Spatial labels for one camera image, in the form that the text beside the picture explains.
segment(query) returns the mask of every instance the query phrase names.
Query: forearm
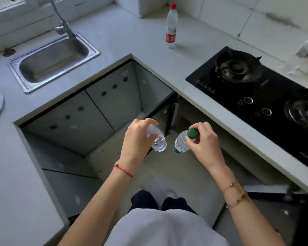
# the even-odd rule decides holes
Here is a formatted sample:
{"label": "forearm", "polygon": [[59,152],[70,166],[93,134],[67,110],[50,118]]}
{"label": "forearm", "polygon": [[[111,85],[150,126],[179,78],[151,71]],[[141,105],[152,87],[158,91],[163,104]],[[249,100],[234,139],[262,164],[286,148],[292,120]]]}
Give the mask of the forearm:
{"label": "forearm", "polygon": [[[220,169],[210,169],[209,171],[219,188],[225,190],[224,198],[227,204],[231,204],[241,197],[237,188],[227,188],[236,181],[236,178],[225,164]],[[229,210],[244,246],[286,245],[250,198],[242,200],[239,204],[230,207]]]}
{"label": "forearm", "polygon": [[59,246],[101,245],[130,177],[114,168]]}

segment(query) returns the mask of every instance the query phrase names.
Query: green bottle cap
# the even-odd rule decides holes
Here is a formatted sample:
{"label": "green bottle cap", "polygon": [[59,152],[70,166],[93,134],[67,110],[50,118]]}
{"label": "green bottle cap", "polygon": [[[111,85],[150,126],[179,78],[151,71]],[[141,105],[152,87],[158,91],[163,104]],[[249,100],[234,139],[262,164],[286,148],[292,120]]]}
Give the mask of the green bottle cap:
{"label": "green bottle cap", "polygon": [[199,135],[200,135],[200,132],[196,128],[191,128],[187,132],[187,136],[192,140],[196,139]]}

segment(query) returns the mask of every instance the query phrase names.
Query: countertop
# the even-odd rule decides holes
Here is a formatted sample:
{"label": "countertop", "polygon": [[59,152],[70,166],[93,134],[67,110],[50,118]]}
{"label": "countertop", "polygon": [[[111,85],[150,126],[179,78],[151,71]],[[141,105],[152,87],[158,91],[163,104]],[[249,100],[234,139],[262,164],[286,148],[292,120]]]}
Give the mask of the countertop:
{"label": "countertop", "polygon": [[[8,68],[9,59],[60,36],[52,31],[15,47],[17,53],[10,58],[0,55],[5,98],[0,116],[0,245],[43,245],[67,224],[18,125],[130,58],[308,192],[308,167],[185,81],[225,46],[262,56],[261,62],[276,71],[282,62],[184,15],[179,16],[176,48],[168,49],[167,12],[164,8],[138,19],[111,5],[72,23],[102,54],[29,95]],[[308,88],[308,76],[292,80]]]}

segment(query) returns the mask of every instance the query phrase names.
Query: leg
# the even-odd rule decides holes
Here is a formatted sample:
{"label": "leg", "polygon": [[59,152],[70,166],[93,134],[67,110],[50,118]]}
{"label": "leg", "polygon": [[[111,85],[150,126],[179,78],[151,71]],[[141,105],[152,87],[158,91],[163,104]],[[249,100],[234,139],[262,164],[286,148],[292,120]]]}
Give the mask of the leg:
{"label": "leg", "polygon": [[140,190],[131,198],[131,207],[128,212],[136,208],[157,210],[157,204],[152,194],[145,190]]}
{"label": "leg", "polygon": [[177,199],[171,197],[166,198],[162,204],[162,211],[174,210],[174,209],[189,211],[197,215],[197,213],[191,207],[189,207],[184,198],[177,198]]}

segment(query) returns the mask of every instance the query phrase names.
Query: black stove top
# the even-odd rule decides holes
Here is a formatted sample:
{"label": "black stove top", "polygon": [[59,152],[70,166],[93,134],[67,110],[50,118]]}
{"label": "black stove top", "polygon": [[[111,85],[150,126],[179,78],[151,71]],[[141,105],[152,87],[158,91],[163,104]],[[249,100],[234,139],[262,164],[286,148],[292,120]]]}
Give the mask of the black stove top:
{"label": "black stove top", "polygon": [[308,166],[308,89],[223,48],[186,80]]}

